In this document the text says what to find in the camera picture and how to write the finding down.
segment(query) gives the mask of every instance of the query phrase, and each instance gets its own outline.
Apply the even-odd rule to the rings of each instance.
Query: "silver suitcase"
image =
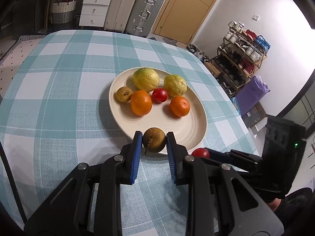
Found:
[[[135,0],[111,0],[105,18],[104,29],[123,32]]]
[[[147,37],[164,0],[136,0],[127,22],[126,34]]]

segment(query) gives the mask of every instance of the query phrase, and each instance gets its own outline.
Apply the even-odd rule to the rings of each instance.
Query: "laundry basket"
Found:
[[[50,6],[51,23],[62,24],[72,21],[76,4],[76,0],[62,0],[60,3],[52,3]]]

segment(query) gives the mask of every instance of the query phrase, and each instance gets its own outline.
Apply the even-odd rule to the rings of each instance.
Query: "beige plate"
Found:
[[[128,86],[133,91],[137,88],[133,84],[132,75],[140,67],[131,68],[116,77],[109,89],[109,106],[117,124],[123,132],[133,139],[135,131],[144,132],[152,127],[160,128],[165,134],[173,131],[176,142],[193,151],[202,141],[207,132],[207,117],[204,107],[192,91],[187,86],[187,91],[183,95],[190,103],[189,114],[179,118],[170,110],[170,98],[161,104],[152,104],[152,110],[145,116],[137,116],[130,107],[130,102],[121,103],[116,99],[116,91],[123,86]],[[170,75],[162,70],[154,69],[160,76],[160,85],[163,87],[164,78]],[[167,154],[166,147],[160,152]]]

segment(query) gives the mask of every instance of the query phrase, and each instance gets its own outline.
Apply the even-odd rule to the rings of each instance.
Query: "silver bolt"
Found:
[[[120,155],[120,154],[115,155],[115,156],[114,156],[114,160],[115,160],[115,161],[122,161],[122,160],[123,160],[123,156]]]
[[[82,162],[82,163],[80,163],[79,165],[78,165],[78,169],[79,170],[84,170],[84,169],[86,169],[88,166],[86,165],[86,163],[84,163],[84,162]]]
[[[186,155],[185,156],[185,160],[187,160],[187,161],[194,161],[194,157],[192,156],[192,155]]]
[[[230,169],[231,169],[231,166],[230,166],[230,164],[223,163],[223,164],[221,165],[221,168],[223,168],[224,170],[230,170]]]

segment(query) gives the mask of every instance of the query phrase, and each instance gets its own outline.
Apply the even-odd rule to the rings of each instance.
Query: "tangerine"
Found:
[[[176,116],[184,117],[189,113],[190,103],[186,98],[176,96],[171,100],[170,109]]]
[[[138,116],[144,116],[152,109],[151,97],[144,90],[137,90],[132,94],[130,102],[132,111]]]

